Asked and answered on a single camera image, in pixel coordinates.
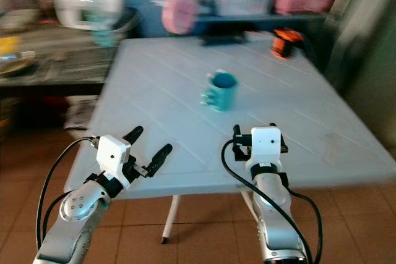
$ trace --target mug handle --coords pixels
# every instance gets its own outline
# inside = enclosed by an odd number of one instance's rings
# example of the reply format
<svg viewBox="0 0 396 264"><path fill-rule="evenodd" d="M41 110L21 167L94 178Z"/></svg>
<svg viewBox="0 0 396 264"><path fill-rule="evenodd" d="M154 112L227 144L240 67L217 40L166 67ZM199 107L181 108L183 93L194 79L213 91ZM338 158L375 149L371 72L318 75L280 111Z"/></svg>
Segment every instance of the mug handle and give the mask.
<svg viewBox="0 0 396 264"><path fill-rule="evenodd" d="M214 92L212 89L206 89L204 92L201 94L201 104L203 105L216 105L216 92Z"/></svg>

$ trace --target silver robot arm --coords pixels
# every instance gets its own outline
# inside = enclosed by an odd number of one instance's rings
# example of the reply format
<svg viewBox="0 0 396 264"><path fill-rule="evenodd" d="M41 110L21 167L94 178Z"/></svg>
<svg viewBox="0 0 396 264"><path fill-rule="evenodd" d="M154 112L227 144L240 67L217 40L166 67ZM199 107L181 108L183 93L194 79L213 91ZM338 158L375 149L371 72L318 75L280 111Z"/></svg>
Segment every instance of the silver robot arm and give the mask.
<svg viewBox="0 0 396 264"><path fill-rule="evenodd" d="M143 132L141 126L116 139L110 135L96 137L97 161L101 174L91 174L78 189L62 201L54 226L43 239L33 264L80 264L90 246L91 237L111 201L127 190L139 176L152 177L172 151L165 145L147 166L139 166L131 156L131 145Z"/></svg>
<svg viewBox="0 0 396 264"><path fill-rule="evenodd" d="M291 196L283 185L280 154L288 151L280 130L255 127L251 135L241 135L234 127L236 161L246 161L245 170L252 176L253 184L269 196L291 218ZM248 147L245 155L240 146ZM253 209L258 218L260 248L264 264L307 263L306 251L299 235L286 219L264 198L254 192Z"/></svg>

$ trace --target black cable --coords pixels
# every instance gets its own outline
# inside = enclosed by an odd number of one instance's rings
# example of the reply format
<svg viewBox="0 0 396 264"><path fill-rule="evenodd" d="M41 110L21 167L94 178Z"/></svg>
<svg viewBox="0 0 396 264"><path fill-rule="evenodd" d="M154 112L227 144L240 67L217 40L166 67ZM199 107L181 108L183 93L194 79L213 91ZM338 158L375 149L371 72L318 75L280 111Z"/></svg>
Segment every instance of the black cable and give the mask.
<svg viewBox="0 0 396 264"><path fill-rule="evenodd" d="M271 204L271 206L274 207L285 218L285 220L291 225L291 227L293 227L293 229L296 231L297 235L301 239L301 242L303 243L305 252L307 254L308 264L313 264L311 250L309 248L308 242L305 239L303 233L301 233L301 231L298 229L298 227L297 227L296 223L293 221L293 219L290 218L289 215L287 213L285 213L285 211L282 210L270 197L268 197L265 193L263 193L261 190L259 190L255 185L251 184L250 182L245 180L243 177L237 175L234 171L232 171L231 168L228 167L228 165L225 161L225 150L226 150L227 146L233 142L234 141L232 139L227 141L222 148L222 163L223 163L225 170L227 170L227 172L229 174L231 174L234 178L239 180L246 187L250 188L257 194L259 194L265 201L267 201L269 204Z"/></svg>
<svg viewBox="0 0 396 264"><path fill-rule="evenodd" d="M48 187L48 183L50 182L52 173L54 172L55 168L57 167L57 165L59 164L59 162L62 160L62 158L64 157L64 155L66 155L66 153L76 144L79 142L82 142L83 140L89 140L91 141L91 137L81 137L78 138L77 140L73 141L61 154L60 156L56 159L56 161L54 162L54 164L52 165L51 169L48 171L47 177L45 178L44 181L44 185L43 188L41 190L41 194L40 194L40 200L38 202L38 206L37 206L37 215L36 215L36 247L37 250L40 249L41 247L41 232L40 232L40 226L41 226L41 211L43 208L43 202L44 202L44 196L45 196L45 192L47 190Z"/></svg>
<svg viewBox="0 0 396 264"><path fill-rule="evenodd" d="M54 208L54 206L55 206L60 200L62 200L62 199L63 199L64 197L66 197L67 195L69 195L70 192L71 192L71 191L68 191L68 192L63 193L62 195L60 195L60 196L59 196L57 199L55 199L55 200L51 203L51 205L48 207L48 209L47 209L47 211L46 211L46 213L45 213L45 216L44 216L44 220L43 220L43 241L44 241L44 238L45 238L45 236L46 236L47 224L48 224L48 220L49 220L49 218L50 218L52 209Z"/></svg>
<svg viewBox="0 0 396 264"><path fill-rule="evenodd" d="M312 199L309 197L296 193L289 188L286 188L289 193L297 198L303 199L307 201L312 208L314 209L316 219L317 219L317 251L316 251L316 256L315 256L315 261L314 264L319 264L321 257L322 257L322 246L323 246L323 227L322 227L322 218L321 218L321 213L319 212L319 209L317 208L315 202L313 202Z"/></svg>

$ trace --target yellow object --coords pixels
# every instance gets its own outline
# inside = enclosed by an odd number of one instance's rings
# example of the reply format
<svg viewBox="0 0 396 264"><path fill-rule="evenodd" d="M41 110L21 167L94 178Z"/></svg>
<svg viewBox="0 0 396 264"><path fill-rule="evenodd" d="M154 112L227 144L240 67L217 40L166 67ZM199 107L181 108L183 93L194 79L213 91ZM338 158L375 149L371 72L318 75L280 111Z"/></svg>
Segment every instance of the yellow object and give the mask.
<svg viewBox="0 0 396 264"><path fill-rule="evenodd" d="M10 36L0 38L0 56L17 52L20 37Z"/></svg>

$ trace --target orange object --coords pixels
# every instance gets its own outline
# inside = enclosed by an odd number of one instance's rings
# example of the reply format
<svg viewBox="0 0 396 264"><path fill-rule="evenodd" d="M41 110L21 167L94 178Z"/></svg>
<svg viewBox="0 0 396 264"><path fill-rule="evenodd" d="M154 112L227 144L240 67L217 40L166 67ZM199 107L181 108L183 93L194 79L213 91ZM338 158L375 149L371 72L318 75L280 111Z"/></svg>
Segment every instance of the orange object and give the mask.
<svg viewBox="0 0 396 264"><path fill-rule="evenodd" d="M272 43L272 54L280 59L290 56L295 43L302 41L303 36L290 29L275 29L275 38Z"/></svg>

